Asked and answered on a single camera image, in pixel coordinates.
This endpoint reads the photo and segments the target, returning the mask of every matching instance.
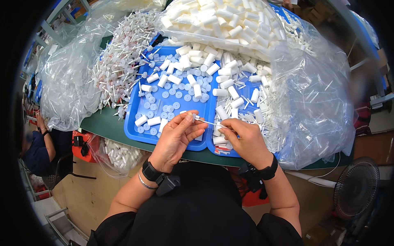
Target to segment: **person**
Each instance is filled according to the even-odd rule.
[[[288,10],[291,10],[293,8],[291,0],[269,0],[269,1],[276,4],[282,4],[282,6]]]
[[[228,170],[206,163],[178,163],[190,141],[208,127],[201,121],[193,123],[192,114],[198,111],[177,115],[167,123],[147,160],[159,172],[178,175],[180,186],[157,196],[157,183],[140,168],[116,194],[87,245],[302,245],[298,200],[282,169],[264,180],[271,211],[256,226],[242,209]],[[259,170],[272,165],[274,156],[258,125],[233,118],[221,123],[228,128],[219,131],[243,159]]]
[[[20,157],[32,174],[40,177],[54,175],[60,157],[72,152],[72,131],[48,131],[40,111],[36,112],[35,117],[37,131],[29,132],[26,129]],[[71,168],[72,156],[67,158],[58,172],[67,172]]]

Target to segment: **fan grille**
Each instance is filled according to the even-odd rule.
[[[345,168],[334,191],[335,210],[341,218],[361,215],[375,198],[379,169],[368,157],[360,157]]]

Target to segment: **green table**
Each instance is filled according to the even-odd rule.
[[[154,144],[134,141],[126,136],[123,130],[123,125],[125,121],[123,119],[118,120],[119,117],[112,116],[116,112],[116,109],[110,108],[103,109],[101,114],[100,111],[97,111],[92,116],[85,118],[82,121],[81,128],[96,135],[111,139],[113,141],[121,142],[123,144],[136,147],[138,149],[152,152],[155,147]],[[352,150],[349,157],[344,155],[342,152],[340,154],[341,161],[339,166],[349,165],[353,161],[354,149]],[[240,166],[244,162],[244,160],[241,158],[215,155],[208,148],[201,151],[186,150],[182,158],[191,161],[198,161],[223,166]],[[317,162],[305,167],[304,169],[330,168],[335,167],[337,163],[338,153],[336,154],[335,161],[333,163],[324,164],[322,160],[318,160]]]

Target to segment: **electric fan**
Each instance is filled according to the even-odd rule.
[[[379,168],[369,157],[360,157],[347,166],[338,182],[294,171],[286,173],[316,185],[334,188],[335,211],[343,219],[359,217],[372,204],[379,183]]]

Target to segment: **silver bracelet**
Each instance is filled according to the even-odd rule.
[[[152,187],[152,186],[149,186],[149,185],[145,184],[144,181],[141,179],[141,175],[139,174],[139,171],[138,171],[138,177],[139,177],[139,181],[141,182],[141,184],[143,186],[145,186],[146,188],[148,188],[150,190],[156,190],[157,189],[157,187],[155,188],[155,187]]]

